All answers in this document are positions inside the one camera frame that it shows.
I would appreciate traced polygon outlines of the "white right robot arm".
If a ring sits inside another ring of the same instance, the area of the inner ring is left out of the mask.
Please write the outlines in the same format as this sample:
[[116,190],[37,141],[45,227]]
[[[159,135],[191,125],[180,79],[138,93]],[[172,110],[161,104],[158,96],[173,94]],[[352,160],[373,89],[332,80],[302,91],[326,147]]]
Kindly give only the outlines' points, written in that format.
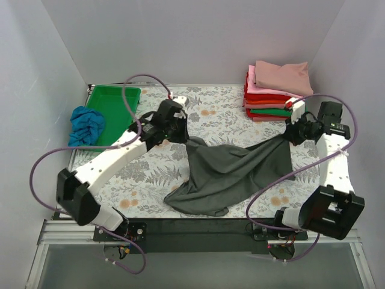
[[356,196],[348,171],[348,152],[343,149],[351,138],[350,128],[342,124],[342,104],[322,102],[317,117],[307,119],[304,101],[290,99],[285,104],[291,111],[286,120],[284,137],[293,145],[306,140],[316,144],[319,159],[319,185],[299,208],[283,207],[272,224],[273,234],[288,238],[294,230],[310,230],[344,239],[365,207],[362,197]]

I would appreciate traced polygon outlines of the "dark grey t shirt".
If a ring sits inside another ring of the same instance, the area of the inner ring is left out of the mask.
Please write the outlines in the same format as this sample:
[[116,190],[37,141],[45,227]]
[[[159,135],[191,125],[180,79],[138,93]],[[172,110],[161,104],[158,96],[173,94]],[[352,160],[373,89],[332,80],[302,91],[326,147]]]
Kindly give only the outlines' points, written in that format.
[[282,135],[247,148],[208,146],[198,137],[185,146],[189,178],[164,198],[184,214],[225,216],[229,207],[292,172],[290,145]]

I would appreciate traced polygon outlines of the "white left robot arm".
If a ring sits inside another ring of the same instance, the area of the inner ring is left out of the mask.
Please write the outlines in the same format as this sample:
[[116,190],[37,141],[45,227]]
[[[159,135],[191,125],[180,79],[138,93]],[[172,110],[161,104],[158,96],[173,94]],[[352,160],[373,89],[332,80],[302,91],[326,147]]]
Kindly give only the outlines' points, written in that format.
[[146,154],[164,140],[186,143],[187,98],[166,99],[157,111],[143,114],[113,144],[96,158],[70,172],[58,174],[57,202],[79,226],[94,224],[107,229],[116,241],[129,235],[129,220],[117,209],[101,205],[97,200],[100,189],[131,161]]

